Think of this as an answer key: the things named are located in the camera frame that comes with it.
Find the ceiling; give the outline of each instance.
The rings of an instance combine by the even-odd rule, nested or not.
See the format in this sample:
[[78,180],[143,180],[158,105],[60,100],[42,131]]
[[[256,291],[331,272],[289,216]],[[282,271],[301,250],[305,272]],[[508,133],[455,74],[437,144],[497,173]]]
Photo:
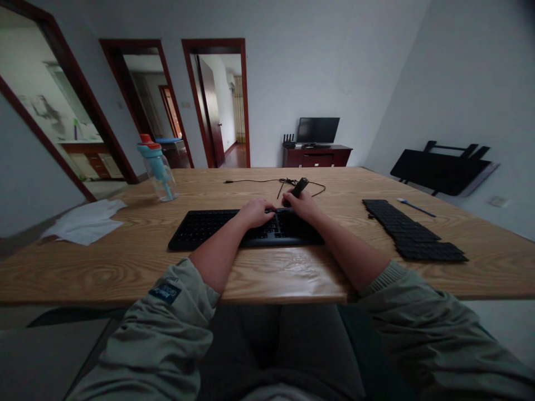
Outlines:
[[124,55],[131,72],[163,72],[162,61],[157,55]]
[[27,28],[37,27],[34,21],[23,17],[7,8],[0,7],[0,28]]
[[241,76],[241,55],[219,55],[228,74]]

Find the sleeve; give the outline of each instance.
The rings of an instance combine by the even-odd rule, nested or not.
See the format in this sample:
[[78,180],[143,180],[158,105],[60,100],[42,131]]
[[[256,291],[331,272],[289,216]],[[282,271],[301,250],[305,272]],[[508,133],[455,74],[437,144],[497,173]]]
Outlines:
[[535,399],[534,372],[471,309],[416,272],[392,261],[360,296],[387,353],[421,399]]
[[189,259],[169,266],[128,310],[96,367],[68,399],[194,400],[197,361],[212,343],[208,323],[218,299]]

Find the white paper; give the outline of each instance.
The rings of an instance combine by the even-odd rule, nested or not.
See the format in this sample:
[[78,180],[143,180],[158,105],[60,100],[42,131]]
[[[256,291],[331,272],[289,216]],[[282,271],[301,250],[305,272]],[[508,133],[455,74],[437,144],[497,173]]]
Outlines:
[[80,206],[59,218],[41,238],[55,235],[58,236],[58,241],[88,246],[123,224],[110,217],[126,206],[119,199],[111,202],[104,199]]

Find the wooden table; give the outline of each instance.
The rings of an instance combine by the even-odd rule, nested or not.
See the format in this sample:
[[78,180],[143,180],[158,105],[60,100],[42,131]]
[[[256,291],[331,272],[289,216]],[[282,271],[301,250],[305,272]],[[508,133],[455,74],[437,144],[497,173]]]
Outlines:
[[[68,242],[33,244],[7,259],[0,267],[0,304],[131,304],[146,294],[168,265],[188,255],[167,250],[169,239],[188,210],[237,209],[252,197],[277,202],[278,182],[223,184],[224,180],[301,176],[327,186],[315,200],[329,216],[396,261],[403,262],[379,223],[368,219],[362,199],[386,199],[443,241],[462,249],[470,262],[404,263],[434,287],[461,299],[535,296],[535,244],[443,200],[365,169],[173,172],[180,198],[161,203],[148,181],[129,188],[115,197],[128,205],[113,217],[124,224],[91,246]],[[310,184],[308,189],[313,193],[317,188]],[[396,201],[399,197],[437,217],[400,204]],[[325,246],[265,247],[238,251],[222,299],[346,302],[353,295]]]

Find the doorway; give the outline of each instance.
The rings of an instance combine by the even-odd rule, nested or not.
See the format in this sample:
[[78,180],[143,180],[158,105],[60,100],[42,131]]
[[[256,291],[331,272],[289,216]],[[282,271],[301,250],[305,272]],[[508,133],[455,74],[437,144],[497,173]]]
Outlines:
[[55,19],[0,2],[0,91],[89,202],[139,180]]
[[162,146],[171,168],[193,168],[160,40],[101,39],[140,134]]
[[209,168],[249,168],[245,39],[182,40]]

